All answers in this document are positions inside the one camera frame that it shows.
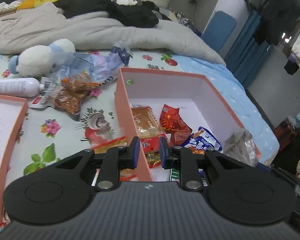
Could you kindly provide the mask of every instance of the barcode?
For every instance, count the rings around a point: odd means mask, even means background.
[[[44,89],[48,89],[50,87],[50,85],[51,85],[51,82],[45,81],[44,82]]]

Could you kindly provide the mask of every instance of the open cardboard box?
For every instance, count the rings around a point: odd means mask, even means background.
[[[180,108],[181,118],[193,132],[197,132],[200,126],[207,128],[222,147],[235,129],[243,128],[234,111],[204,75],[121,68],[115,107],[119,126],[129,143],[134,136],[138,136],[130,104],[150,106],[158,120],[164,104]],[[142,148],[136,174],[139,181],[154,181]]]
[[[2,224],[2,195],[11,154],[19,129],[28,111],[25,98],[0,95],[0,225]]]

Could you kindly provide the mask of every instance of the white bottle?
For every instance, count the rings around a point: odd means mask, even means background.
[[[44,85],[35,78],[0,79],[0,95],[34,97],[44,90]]]

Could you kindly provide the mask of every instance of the bottle cap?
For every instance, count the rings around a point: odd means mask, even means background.
[[[40,91],[44,90],[44,84],[40,84],[40,85],[39,85],[39,90],[40,90]]]

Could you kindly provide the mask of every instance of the blue curtain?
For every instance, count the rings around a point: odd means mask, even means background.
[[[260,18],[257,11],[251,12],[237,40],[225,57],[227,68],[245,88],[252,83],[269,54],[269,44],[265,41],[258,45],[253,37]]]

